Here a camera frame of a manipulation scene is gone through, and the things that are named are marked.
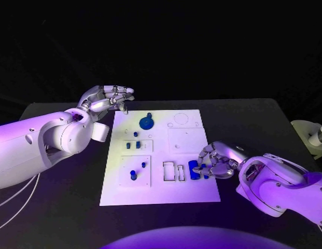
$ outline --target black table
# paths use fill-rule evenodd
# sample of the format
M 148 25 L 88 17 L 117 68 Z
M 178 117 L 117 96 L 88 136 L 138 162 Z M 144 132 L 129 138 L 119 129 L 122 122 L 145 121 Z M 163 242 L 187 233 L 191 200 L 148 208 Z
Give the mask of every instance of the black table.
M 76 103 L 33 103 L 22 119 L 63 111 Z M 272 99 L 128 102 L 129 110 L 200 109 L 209 142 L 224 140 L 272 153 L 319 171 L 283 112 Z M 101 120 L 112 127 L 114 112 Z M 288 210 L 275 218 L 237 194 L 237 177 L 217 180 L 222 202 L 99 206 L 109 137 L 40 175 L 27 206 L 0 230 L 0 248 L 98 248 L 157 228 L 210 226 L 246 231 L 295 248 L 322 247 L 316 225 Z M 0 202 L 24 183 L 0 190 Z M 0 207 L 0 225 L 20 209 L 33 189 Z

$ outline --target black curtain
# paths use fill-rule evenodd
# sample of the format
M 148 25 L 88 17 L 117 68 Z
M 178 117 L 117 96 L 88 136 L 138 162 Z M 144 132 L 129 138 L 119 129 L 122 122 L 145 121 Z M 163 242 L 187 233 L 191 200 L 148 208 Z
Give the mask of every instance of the black curtain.
M 0 10 L 0 125 L 95 85 L 137 100 L 273 98 L 322 123 L 322 3 L 24 8 Z

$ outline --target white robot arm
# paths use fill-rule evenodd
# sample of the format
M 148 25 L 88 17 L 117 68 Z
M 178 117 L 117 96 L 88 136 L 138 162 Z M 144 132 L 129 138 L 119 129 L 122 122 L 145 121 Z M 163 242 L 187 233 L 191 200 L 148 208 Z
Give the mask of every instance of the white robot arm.
M 0 189 L 81 153 L 91 139 L 105 141 L 109 127 L 96 121 L 108 109 L 127 114 L 124 101 L 134 100 L 132 92 L 132 88 L 95 86 L 76 108 L 0 126 Z
M 207 154 L 213 167 L 196 167 L 196 173 L 226 179 L 239 170 L 236 191 L 266 214 L 279 217 L 291 209 L 322 226 L 322 173 L 272 154 L 249 157 L 242 147 L 222 141 L 203 149 L 199 165 Z

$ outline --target white board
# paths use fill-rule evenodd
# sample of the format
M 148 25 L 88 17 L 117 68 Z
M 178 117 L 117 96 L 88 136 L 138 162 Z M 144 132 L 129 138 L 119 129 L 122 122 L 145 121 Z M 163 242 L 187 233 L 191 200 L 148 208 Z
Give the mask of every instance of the white board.
M 140 120 L 147 113 L 152 114 L 155 125 L 142 130 Z M 127 143 L 131 143 L 131 149 L 127 149 Z M 115 112 L 99 205 L 219 202 L 216 179 L 191 180 L 188 173 L 188 161 L 197 160 L 206 145 L 199 110 L 128 111 L 128 115 Z M 174 164 L 174 181 L 164 181 L 164 162 Z M 180 181 L 180 165 L 184 181 Z M 131 170 L 137 171 L 135 180 Z

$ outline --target robotic hand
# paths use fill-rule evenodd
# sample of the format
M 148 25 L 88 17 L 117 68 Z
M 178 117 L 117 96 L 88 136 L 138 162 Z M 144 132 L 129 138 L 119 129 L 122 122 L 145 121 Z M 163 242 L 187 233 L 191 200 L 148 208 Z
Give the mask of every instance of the robotic hand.
M 132 88 L 95 86 L 76 108 L 0 126 L 0 189 L 32 178 L 82 152 L 91 139 L 104 142 L 109 127 L 96 121 L 108 109 L 127 114 Z
M 291 209 L 322 226 L 322 173 L 272 154 L 250 157 L 239 146 L 222 141 L 206 146 L 199 165 L 207 154 L 213 167 L 196 167 L 196 173 L 226 179 L 239 170 L 236 191 L 266 214 L 279 217 Z

